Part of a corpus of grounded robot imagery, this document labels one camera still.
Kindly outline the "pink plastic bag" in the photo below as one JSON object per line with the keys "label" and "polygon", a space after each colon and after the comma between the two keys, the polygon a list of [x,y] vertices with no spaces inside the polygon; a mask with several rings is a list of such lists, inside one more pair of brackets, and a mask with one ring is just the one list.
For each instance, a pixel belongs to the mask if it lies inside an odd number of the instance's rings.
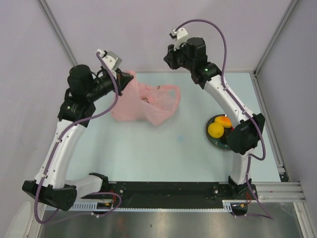
{"label": "pink plastic bag", "polygon": [[139,82],[134,71],[128,73],[134,78],[124,88],[111,110],[111,116],[116,121],[144,120],[157,126],[176,113],[181,100],[178,86],[151,86]]}

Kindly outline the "yellow fake fruit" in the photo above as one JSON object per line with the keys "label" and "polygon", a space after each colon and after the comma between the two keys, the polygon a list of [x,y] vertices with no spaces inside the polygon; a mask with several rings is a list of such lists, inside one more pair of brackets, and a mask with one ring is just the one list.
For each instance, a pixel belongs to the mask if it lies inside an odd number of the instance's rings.
{"label": "yellow fake fruit", "polygon": [[214,119],[214,122],[222,125],[224,128],[231,128],[232,127],[231,120],[229,119],[229,117],[226,117],[226,116],[217,116]]}

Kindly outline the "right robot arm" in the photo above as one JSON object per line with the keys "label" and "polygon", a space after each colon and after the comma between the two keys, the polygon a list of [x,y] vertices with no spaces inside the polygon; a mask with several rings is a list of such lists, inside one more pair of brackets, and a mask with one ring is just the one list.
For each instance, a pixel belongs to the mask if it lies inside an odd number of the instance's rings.
{"label": "right robot arm", "polygon": [[195,84],[208,92],[220,105],[233,125],[233,131],[226,137],[229,149],[233,152],[233,168],[228,178],[229,195],[240,199],[246,194],[250,179],[246,177],[247,156],[261,140],[265,118],[254,114],[237,95],[231,92],[216,64],[208,61],[206,44],[203,38],[176,39],[168,46],[164,61],[171,69],[184,68],[191,73]]}

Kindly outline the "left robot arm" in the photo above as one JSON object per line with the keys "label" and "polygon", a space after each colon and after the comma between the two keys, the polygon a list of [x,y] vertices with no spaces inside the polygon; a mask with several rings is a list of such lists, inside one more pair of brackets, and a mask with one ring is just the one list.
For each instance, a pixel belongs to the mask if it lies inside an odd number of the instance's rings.
{"label": "left robot arm", "polygon": [[68,211],[79,198],[104,198],[109,194],[107,176],[89,173],[84,178],[67,181],[66,173],[80,137],[89,122],[96,118],[95,101],[110,92],[118,98],[134,77],[133,73],[120,69],[108,72],[101,68],[94,74],[84,64],[71,68],[47,157],[35,178],[24,181],[22,186],[22,190],[34,199],[34,211],[40,203]]}

